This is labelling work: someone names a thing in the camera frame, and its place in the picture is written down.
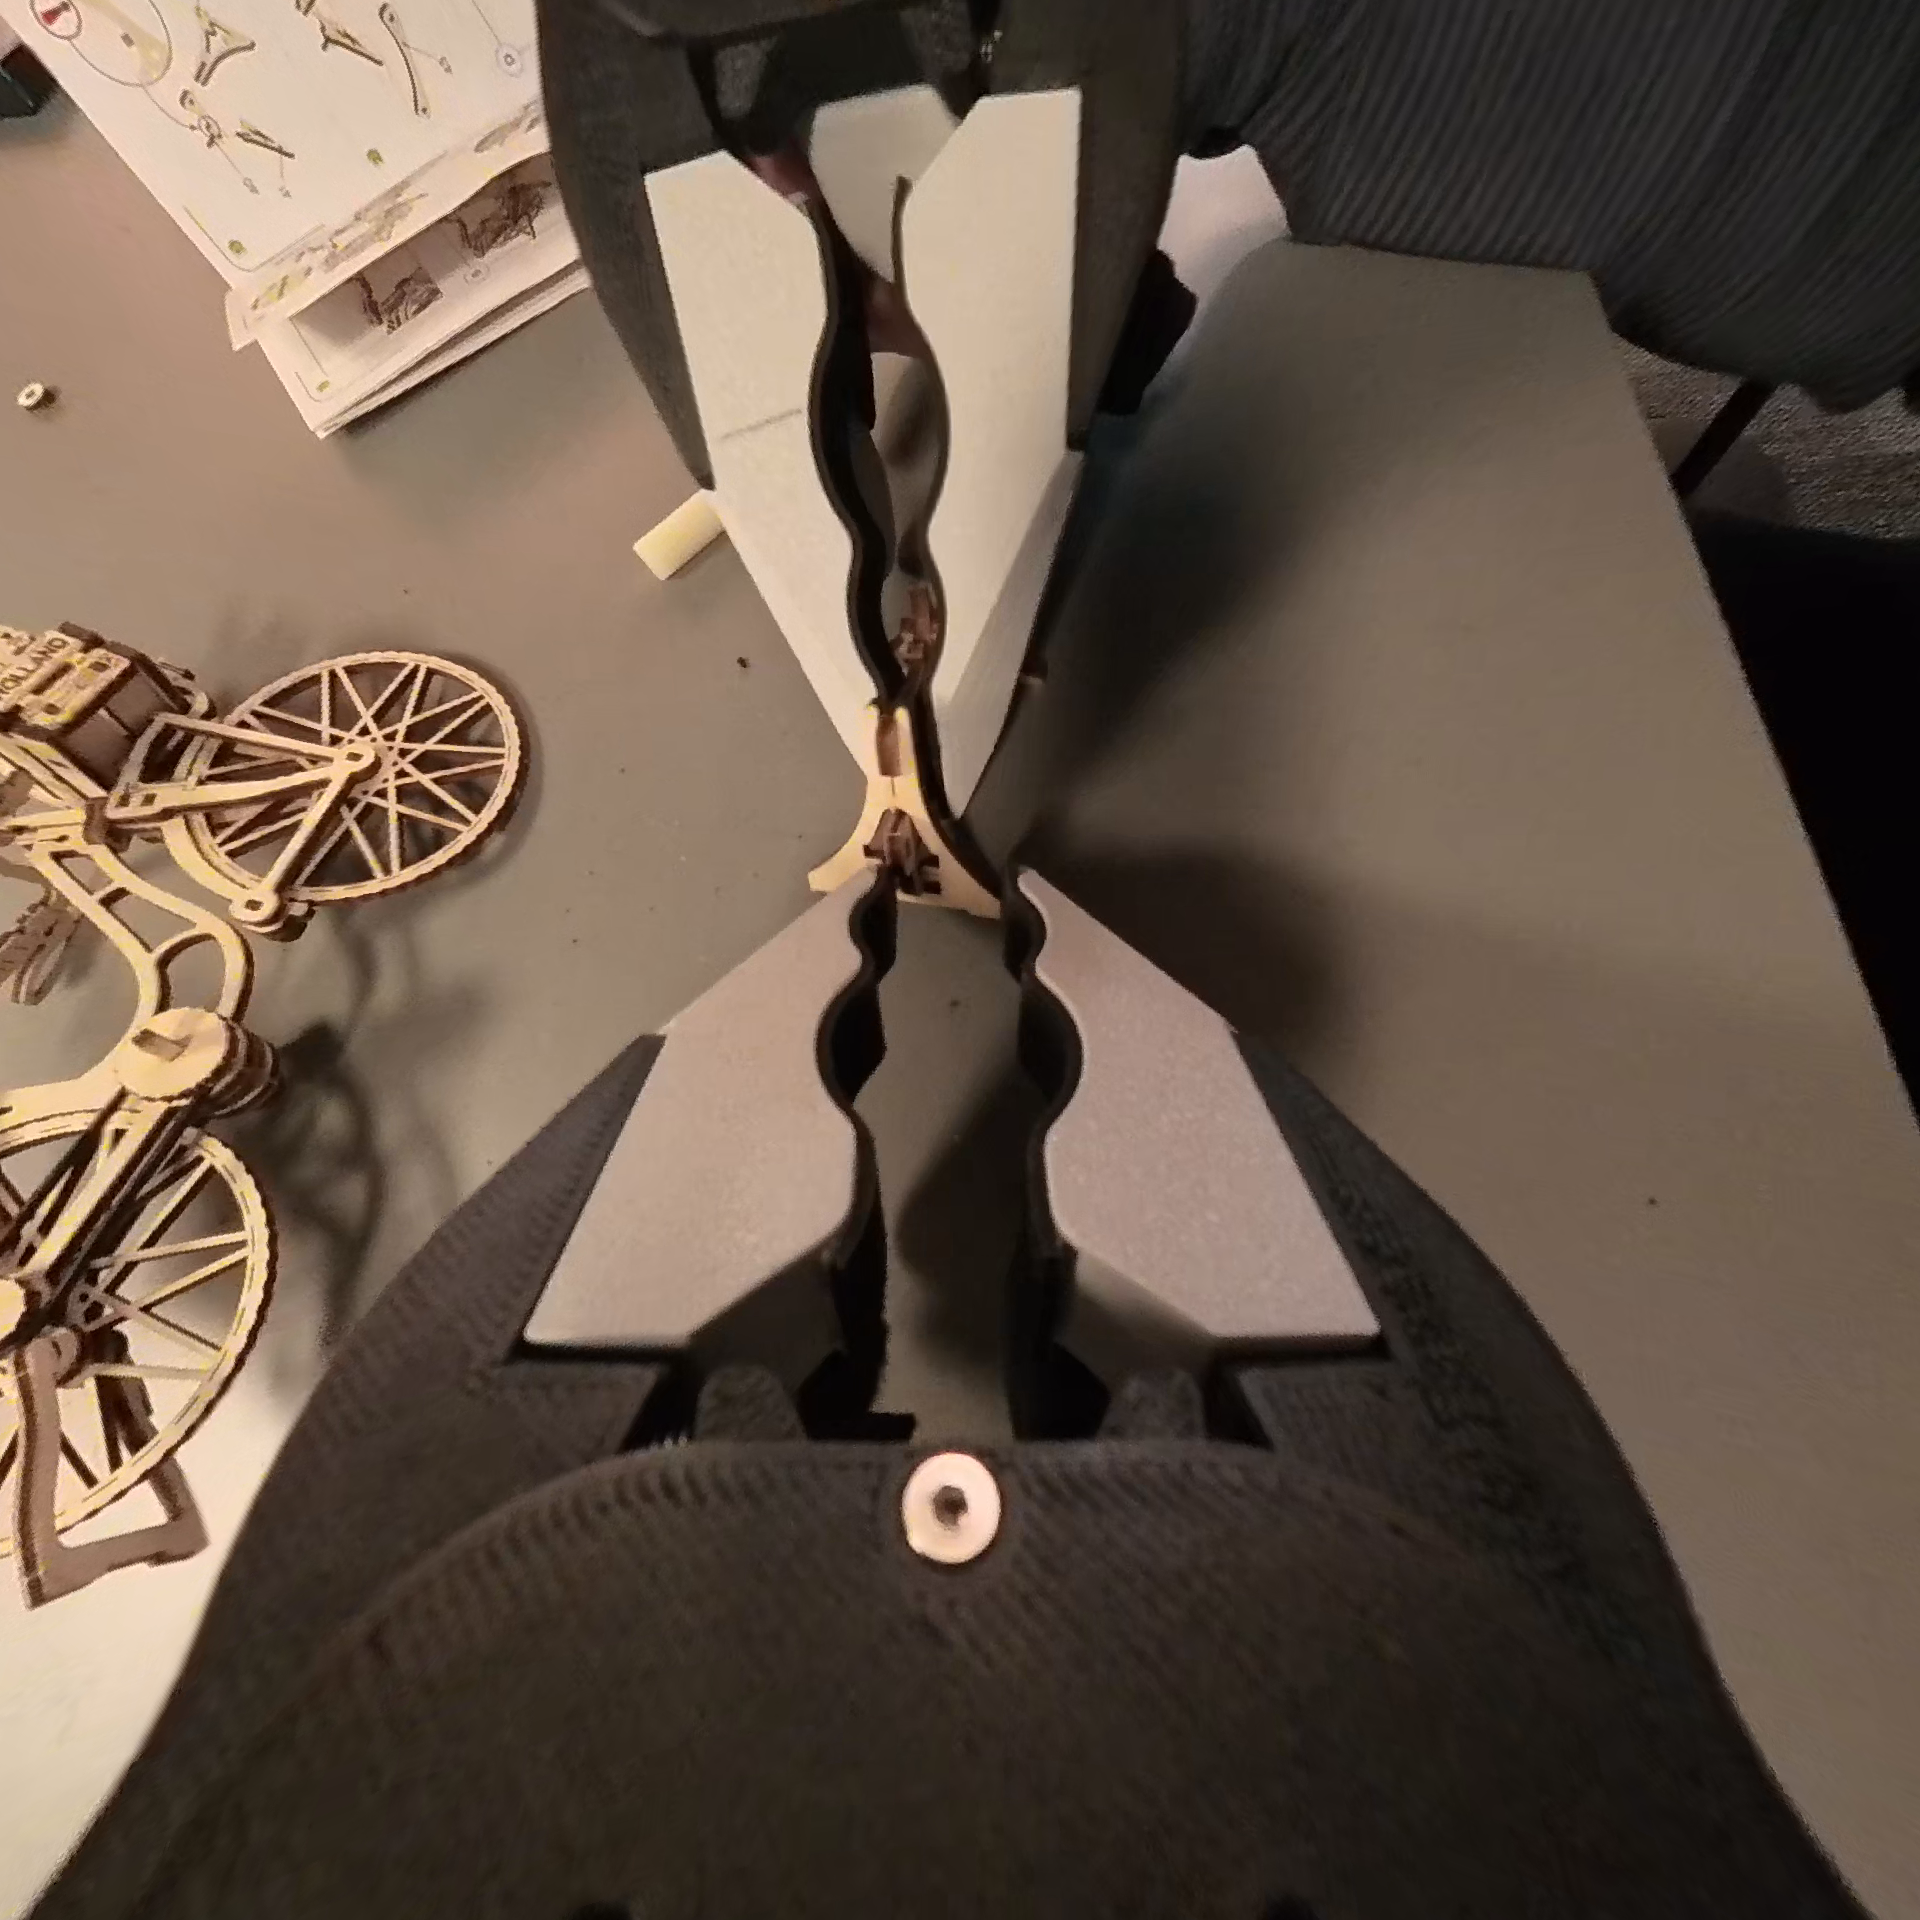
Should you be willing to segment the wooden bicycle model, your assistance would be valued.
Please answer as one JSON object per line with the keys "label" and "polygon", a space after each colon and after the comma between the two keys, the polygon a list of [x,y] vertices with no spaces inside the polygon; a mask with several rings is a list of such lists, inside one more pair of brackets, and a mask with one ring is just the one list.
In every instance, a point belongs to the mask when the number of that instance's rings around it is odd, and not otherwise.
{"label": "wooden bicycle model", "polygon": [[512,817],[527,738],[481,668],[375,649],[219,707],[64,622],[5,629],[5,1001],[96,933],[131,1015],[98,1063],[5,1090],[5,1561],[42,1610],[202,1554],[181,1451],[248,1364],[280,1234],[224,1119],[269,1102],[257,943],[417,890]]}

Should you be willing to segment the small wooden model assembly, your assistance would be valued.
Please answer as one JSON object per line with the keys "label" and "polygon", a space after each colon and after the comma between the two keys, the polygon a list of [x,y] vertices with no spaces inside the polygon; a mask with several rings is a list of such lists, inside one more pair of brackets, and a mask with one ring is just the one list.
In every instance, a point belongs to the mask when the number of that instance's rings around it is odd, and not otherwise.
{"label": "small wooden model assembly", "polygon": [[938,754],[922,748],[928,679],[943,639],[938,593],[915,580],[893,638],[904,685],[899,697],[882,694],[871,707],[863,812],[849,842],[807,874],[807,886],[827,897],[863,874],[889,874],[909,902],[997,922],[999,890],[964,851],[964,834],[944,809]]}

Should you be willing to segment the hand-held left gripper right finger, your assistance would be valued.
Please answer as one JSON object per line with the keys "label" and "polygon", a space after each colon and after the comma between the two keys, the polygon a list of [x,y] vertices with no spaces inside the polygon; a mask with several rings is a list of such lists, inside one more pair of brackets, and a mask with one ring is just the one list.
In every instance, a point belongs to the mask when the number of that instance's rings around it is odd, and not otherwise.
{"label": "hand-held left gripper right finger", "polygon": [[1039,1098],[1011,1277],[1011,1407],[1348,1357],[1376,1310],[1236,1028],[1036,868],[1005,894]]}

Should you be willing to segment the person's right forearm grey sleeve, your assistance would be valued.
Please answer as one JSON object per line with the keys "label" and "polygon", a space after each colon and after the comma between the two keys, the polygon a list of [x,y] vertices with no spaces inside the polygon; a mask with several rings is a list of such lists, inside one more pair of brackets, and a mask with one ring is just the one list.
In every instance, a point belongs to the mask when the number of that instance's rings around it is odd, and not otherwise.
{"label": "person's right forearm grey sleeve", "polygon": [[1673,364],[1916,405],[1916,3],[1187,4],[1185,142],[1311,245],[1581,273]]}

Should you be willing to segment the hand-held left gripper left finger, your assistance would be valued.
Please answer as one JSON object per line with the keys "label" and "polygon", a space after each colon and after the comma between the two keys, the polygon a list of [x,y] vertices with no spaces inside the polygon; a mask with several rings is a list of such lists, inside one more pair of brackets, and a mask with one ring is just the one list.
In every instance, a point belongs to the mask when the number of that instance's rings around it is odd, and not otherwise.
{"label": "hand-held left gripper left finger", "polygon": [[802,1411],[871,1411],[888,1349],[873,1137],[897,882],[850,878],[656,1039],[524,1325],[538,1353],[773,1372]]}

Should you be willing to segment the black chair leg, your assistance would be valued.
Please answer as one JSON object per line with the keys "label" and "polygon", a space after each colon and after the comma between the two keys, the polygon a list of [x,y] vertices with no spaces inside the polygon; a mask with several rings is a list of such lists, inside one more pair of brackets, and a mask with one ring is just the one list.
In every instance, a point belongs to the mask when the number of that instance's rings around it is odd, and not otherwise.
{"label": "black chair leg", "polygon": [[1777,390],[1764,380],[1743,380],[1735,383],[1668,469],[1675,499],[1691,499],[1715,476],[1725,455],[1769,407]]}

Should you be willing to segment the white instruction booklet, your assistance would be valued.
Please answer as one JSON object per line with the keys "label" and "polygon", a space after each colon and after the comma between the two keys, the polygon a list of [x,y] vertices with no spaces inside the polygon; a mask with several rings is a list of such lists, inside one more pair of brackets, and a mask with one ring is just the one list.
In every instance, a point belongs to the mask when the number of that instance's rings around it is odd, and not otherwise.
{"label": "white instruction booklet", "polygon": [[588,290],[532,3],[5,3],[330,438]]}

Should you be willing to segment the pale wax stick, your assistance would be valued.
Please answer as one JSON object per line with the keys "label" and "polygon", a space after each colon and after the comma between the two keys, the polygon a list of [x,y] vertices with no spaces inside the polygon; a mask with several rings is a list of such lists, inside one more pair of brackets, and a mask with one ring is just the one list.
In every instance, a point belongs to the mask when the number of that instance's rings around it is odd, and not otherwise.
{"label": "pale wax stick", "polygon": [[659,582],[671,582],[707,548],[727,537],[727,526],[708,491],[695,491],[677,509],[661,516],[631,551]]}

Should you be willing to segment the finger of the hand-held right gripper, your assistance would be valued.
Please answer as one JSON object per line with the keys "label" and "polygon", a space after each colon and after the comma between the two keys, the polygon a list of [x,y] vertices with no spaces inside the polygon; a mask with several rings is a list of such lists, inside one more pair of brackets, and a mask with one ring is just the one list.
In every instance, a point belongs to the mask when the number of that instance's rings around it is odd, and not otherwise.
{"label": "finger of the hand-held right gripper", "polygon": [[852,471],[833,466],[823,422],[836,335],[823,230],[727,151],[649,174],[644,189],[704,489],[835,732],[871,738],[884,540]]}
{"label": "finger of the hand-held right gripper", "polygon": [[884,99],[893,268],[944,407],[939,455],[889,589],[919,671],[947,812],[963,818],[1011,709],[1076,491],[1071,445],[1076,86],[953,111],[928,85]]}

